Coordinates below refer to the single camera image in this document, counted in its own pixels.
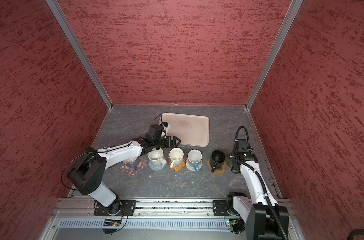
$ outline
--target coaster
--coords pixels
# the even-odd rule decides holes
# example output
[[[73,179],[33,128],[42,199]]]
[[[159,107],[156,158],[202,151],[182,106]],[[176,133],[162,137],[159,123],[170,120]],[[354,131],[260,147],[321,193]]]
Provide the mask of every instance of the coaster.
[[[198,167],[199,169],[201,169],[201,167],[203,166],[204,164],[202,163],[202,161],[199,162],[198,164]],[[186,167],[190,170],[190,171],[194,171],[195,172],[195,167],[193,165],[190,164],[190,162],[187,160],[186,161]]]
[[[185,167],[185,165],[186,165],[186,159],[184,159],[180,165],[175,166],[175,167],[173,168],[173,170],[174,170],[174,171],[181,171],[181,170]]]
[[[144,160],[139,161],[137,170],[135,172],[130,171],[130,168],[126,166],[126,164],[122,163],[121,167],[119,168],[121,172],[127,172],[130,177],[133,177],[138,174],[138,172],[146,167],[146,162]]]
[[[149,163],[149,167],[151,168],[151,170],[154,171],[159,171],[161,169],[163,169],[165,167],[165,165],[161,164],[159,166],[154,166],[153,164],[151,164],[151,162]]]
[[[207,161],[207,166],[208,166],[208,168],[210,169],[210,172],[211,172],[210,159]],[[224,174],[225,173],[225,167],[226,167],[226,163],[224,162],[219,169],[214,170],[213,174],[215,174],[215,175]]]

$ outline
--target red wall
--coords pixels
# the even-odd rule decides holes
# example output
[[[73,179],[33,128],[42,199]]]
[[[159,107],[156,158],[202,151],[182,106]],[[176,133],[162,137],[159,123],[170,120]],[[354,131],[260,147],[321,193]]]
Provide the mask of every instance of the red wall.
[[[252,115],[305,238],[364,228],[364,1],[303,2]]]
[[[291,0],[58,0],[115,104],[245,104]]]
[[[0,1],[0,240],[39,237],[106,111],[46,2]]]

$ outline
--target orange woven coaster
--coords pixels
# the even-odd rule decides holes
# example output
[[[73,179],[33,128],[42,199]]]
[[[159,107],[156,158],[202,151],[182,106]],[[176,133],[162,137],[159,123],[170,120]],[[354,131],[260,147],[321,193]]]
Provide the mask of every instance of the orange woven coaster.
[[[186,165],[186,159],[184,159],[180,165],[175,166],[175,167],[174,167],[174,168],[172,168],[172,169],[173,169],[174,171],[180,171],[180,170],[182,170],[182,169],[185,167],[185,165]]]

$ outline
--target mug handle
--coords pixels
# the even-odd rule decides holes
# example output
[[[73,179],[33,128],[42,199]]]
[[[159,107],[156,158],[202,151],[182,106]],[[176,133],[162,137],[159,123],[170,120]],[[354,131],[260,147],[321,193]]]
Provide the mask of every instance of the mug handle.
[[[165,160],[165,159],[163,159],[163,158],[161,158],[161,159],[160,159],[160,162],[161,162],[163,165],[166,165],[166,163],[167,163],[167,162],[166,162],[166,160]]]
[[[212,173],[214,172],[216,166],[217,166],[217,162],[214,162],[214,166],[211,168]]]
[[[195,171],[196,171],[196,172],[199,172],[198,163],[194,163],[194,167],[195,167]]]

